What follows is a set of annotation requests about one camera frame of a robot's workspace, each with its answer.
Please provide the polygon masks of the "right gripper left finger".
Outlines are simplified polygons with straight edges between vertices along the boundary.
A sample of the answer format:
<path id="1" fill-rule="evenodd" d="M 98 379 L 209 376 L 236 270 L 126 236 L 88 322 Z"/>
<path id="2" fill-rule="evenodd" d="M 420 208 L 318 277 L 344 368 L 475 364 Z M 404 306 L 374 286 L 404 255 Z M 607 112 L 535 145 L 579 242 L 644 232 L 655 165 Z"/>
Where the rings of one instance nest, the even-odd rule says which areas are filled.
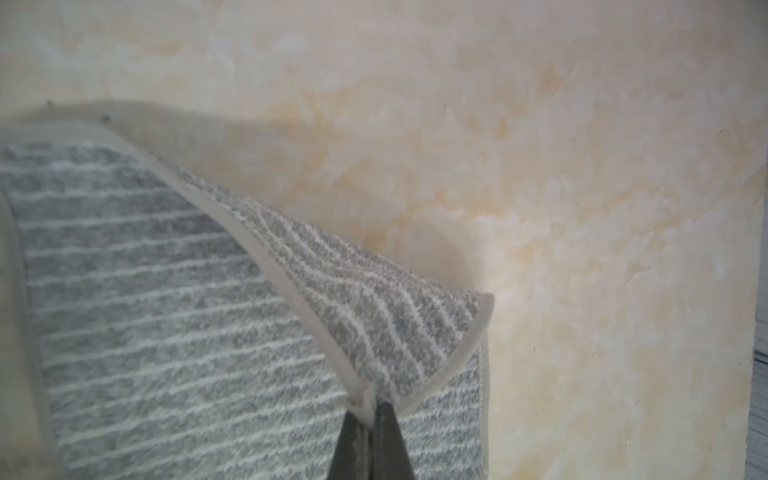
<path id="1" fill-rule="evenodd" d="M 370 430 L 351 412 L 345 414 L 327 480 L 370 479 Z"/>

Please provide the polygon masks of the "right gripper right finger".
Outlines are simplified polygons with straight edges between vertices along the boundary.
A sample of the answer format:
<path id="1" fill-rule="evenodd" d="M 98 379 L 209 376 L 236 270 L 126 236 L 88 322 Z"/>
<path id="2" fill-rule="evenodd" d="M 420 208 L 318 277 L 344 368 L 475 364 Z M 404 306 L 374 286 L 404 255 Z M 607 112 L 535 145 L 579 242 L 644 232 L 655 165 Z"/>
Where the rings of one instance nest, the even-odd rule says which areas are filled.
<path id="1" fill-rule="evenodd" d="M 377 406 L 369 444 L 370 479 L 416 479 L 397 415 L 391 404 L 380 403 Z"/>

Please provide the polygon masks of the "grey striped square dishcloth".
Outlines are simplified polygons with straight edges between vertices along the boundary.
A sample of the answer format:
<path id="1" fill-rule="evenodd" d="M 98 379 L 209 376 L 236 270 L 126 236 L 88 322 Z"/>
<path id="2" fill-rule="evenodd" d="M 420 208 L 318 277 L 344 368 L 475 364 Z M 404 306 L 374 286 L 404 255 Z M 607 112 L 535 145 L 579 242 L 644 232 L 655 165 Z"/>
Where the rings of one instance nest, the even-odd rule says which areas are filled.
<path id="1" fill-rule="evenodd" d="M 488 472 L 486 293 L 424 278 L 116 135 L 1 136 L 6 313 L 54 479 L 323 479 L 391 405 L 419 479 Z"/>

